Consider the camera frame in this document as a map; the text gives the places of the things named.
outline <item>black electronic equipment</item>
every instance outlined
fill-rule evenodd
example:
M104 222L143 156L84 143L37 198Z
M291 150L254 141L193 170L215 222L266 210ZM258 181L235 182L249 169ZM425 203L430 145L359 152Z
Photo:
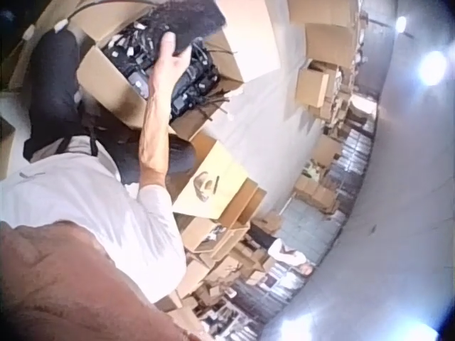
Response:
M163 6L160 9L159 6L151 13L127 26L119 34L115 35L103 50L112 64L128 79L129 83L144 99L149 97L148 79L153 72L154 63L159 55L157 41L161 40L166 31L174 31L174 27L171 24L166 24L167 28L164 30L164 26L156 23L156 18L161 18L161 21L165 18L163 16L164 13L167 13L167 15L170 13L175 14L176 9L172 7L173 5L170 5L171 2L168 3L167 7ZM177 20L180 25L180 31L186 27L184 20L182 20L181 18ZM192 45L192 53L190 66L178 80L173 90L170 121L182 116L190 109L204 107L212 103L213 101L208 99L207 96L220 81L218 69L213 64L213 59L202 38L195 39L193 36L195 33L200 32L200 27L200 25L191 27L193 31L190 35L182 35L176 32L178 50L183 50L190 44ZM212 26L209 25L209 27L215 29L215 27L219 26L213 24ZM205 27L205 32L208 31L212 32L212 29L208 30Z

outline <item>white shirt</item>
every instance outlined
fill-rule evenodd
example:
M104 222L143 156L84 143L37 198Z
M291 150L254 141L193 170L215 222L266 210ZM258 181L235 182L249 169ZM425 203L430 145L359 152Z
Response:
M13 228L74 222L95 236L151 303L168 295L185 274L186 258L167 190L150 185L132 198L100 144L95 158L86 136L72 139L71 153L52 155L59 143L0 182L0 220Z
M282 261L283 263L286 263L290 266L300 266L307 262L305 255L299 251L294 251L293 254L282 253L283 247L286 247L286 245L284 245L283 241L280 238L277 238L267 253L277 261Z

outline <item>leg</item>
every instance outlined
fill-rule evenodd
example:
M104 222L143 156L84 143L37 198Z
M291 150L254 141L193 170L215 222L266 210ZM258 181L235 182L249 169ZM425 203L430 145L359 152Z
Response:
M74 95L78 85L79 46L67 30L47 32L31 56L31 138L23 155L30 160L39 149L83 130Z
M129 185L139 182L139 141L119 143L111 131L101 131L97 134L99 141L114 159L122 183ZM169 135L169 170L168 174L185 173L194 167L196 153L191 143L180 139L177 135Z
M248 230L247 234L262 248L268 250L270 249L271 245L277 240L276 237L271 236L270 234L266 233L263 229L251 224L250 229Z

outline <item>hand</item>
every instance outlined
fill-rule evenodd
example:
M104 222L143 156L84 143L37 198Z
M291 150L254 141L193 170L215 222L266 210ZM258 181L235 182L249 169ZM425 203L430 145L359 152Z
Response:
M190 65L191 46L188 46L180 55L174 56L176 51L176 35L166 32L161 40L159 58L155 63L150 77L150 88L154 94L172 96L174 87L182 74Z

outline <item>black foam pad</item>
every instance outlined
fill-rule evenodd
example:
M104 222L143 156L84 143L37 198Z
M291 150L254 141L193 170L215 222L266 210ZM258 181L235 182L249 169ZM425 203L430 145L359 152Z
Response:
M159 50L165 32L177 36L176 54L185 50L196 38L214 34L226 19L214 0L174 0L159 5L149 15L147 31L154 49Z

